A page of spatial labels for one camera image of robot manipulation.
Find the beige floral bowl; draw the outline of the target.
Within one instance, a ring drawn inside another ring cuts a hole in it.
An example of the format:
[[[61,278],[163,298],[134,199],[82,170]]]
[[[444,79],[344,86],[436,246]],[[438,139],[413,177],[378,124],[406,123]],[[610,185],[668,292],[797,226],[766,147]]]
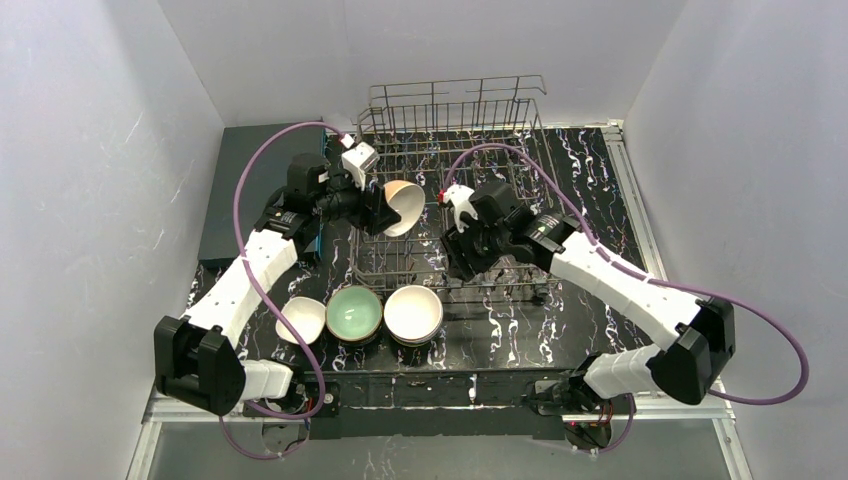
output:
[[[425,193],[420,185],[405,180],[387,182],[384,192],[388,205],[400,216],[384,234],[399,237],[418,223],[425,206]]]

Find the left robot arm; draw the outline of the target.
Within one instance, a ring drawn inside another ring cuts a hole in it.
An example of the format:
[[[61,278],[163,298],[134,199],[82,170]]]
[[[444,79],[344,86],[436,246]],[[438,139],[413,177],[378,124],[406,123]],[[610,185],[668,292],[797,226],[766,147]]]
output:
[[[333,167],[317,154],[296,155],[286,182],[267,199],[253,229],[239,234],[240,252],[218,282],[179,317],[165,316],[153,333],[158,393],[223,416],[238,404],[282,399],[295,371],[273,360],[241,360],[236,348],[269,292],[294,267],[321,227],[338,220],[369,234],[403,234],[420,215],[399,210],[399,194],[369,180],[379,161],[366,144],[345,151]]]

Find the orange rimmed white bowl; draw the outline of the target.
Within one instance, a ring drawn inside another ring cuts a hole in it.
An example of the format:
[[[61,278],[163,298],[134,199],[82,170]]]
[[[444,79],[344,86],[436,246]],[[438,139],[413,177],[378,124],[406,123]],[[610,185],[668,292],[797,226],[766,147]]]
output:
[[[386,300],[383,318],[391,336],[401,344],[421,345],[441,328],[443,305],[437,294],[426,286],[407,285]]]

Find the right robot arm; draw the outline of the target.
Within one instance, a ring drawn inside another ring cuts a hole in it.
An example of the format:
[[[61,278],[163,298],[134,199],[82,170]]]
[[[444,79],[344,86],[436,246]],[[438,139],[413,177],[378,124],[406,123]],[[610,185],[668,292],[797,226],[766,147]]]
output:
[[[454,220],[440,237],[450,277],[468,282],[511,257],[580,287],[652,341],[636,350],[589,356],[567,379],[530,393],[534,407],[590,411],[608,399],[648,391],[697,405],[733,356],[730,302],[628,275],[632,264],[602,254],[576,220],[552,209],[534,212],[509,185],[452,185],[440,193],[439,203]]]

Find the celadon green bowl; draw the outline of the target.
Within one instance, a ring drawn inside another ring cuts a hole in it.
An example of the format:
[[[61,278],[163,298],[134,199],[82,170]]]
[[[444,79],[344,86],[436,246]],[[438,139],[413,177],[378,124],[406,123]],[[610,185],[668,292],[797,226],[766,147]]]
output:
[[[338,290],[326,306],[326,327],[345,343],[370,341],[378,331],[383,317],[379,297],[363,286],[348,286]]]

